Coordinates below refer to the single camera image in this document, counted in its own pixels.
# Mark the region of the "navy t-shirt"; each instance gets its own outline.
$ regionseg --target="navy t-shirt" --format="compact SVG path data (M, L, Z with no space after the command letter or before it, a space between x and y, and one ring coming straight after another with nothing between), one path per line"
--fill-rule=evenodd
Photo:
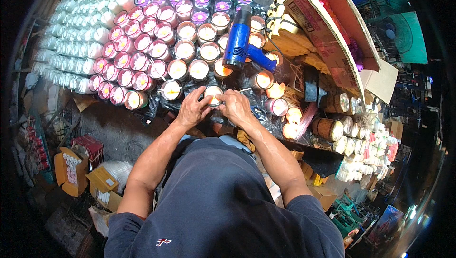
M255 161L218 138L193 142L145 221L109 220L106 258L344 257L342 236L309 195L282 209Z

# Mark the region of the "red logo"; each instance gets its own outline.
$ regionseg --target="red logo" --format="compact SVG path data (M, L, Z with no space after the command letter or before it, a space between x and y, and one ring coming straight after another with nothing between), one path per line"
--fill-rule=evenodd
M170 243L171 241L172 241L172 240L168 240L168 239L166 239L166 238L162 238L162 239L157 240L158 244L157 244L156 246L157 246L157 247L158 247L158 246L161 246L163 243L168 244L168 243Z

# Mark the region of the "blue heat gun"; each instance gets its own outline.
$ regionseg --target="blue heat gun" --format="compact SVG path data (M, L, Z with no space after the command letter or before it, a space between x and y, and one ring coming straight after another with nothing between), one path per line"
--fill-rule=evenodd
M232 70L242 70L245 58L248 57L260 67L273 73L277 66L277 60L270 60L260 48L248 43L251 16L250 6L242 6L237 11L223 55L223 66Z

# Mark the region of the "man's left hand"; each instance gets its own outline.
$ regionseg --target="man's left hand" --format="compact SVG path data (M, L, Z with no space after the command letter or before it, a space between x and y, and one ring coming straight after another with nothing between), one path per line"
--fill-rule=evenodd
M212 99L211 95L208 95L198 102L199 97L205 89L206 87L201 86L198 89L193 90L182 101L179 114L174 121L185 127L187 130L197 125L211 110L214 109L213 107L207 106Z

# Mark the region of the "man's right hand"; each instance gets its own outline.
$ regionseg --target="man's right hand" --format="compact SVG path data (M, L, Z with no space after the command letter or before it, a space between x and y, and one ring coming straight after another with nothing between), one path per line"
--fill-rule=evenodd
M220 104L216 109L243 130L249 124L258 122L250 111L250 102L247 97L238 91L227 90L225 94L215 95L215 97L225 102L225 105Z

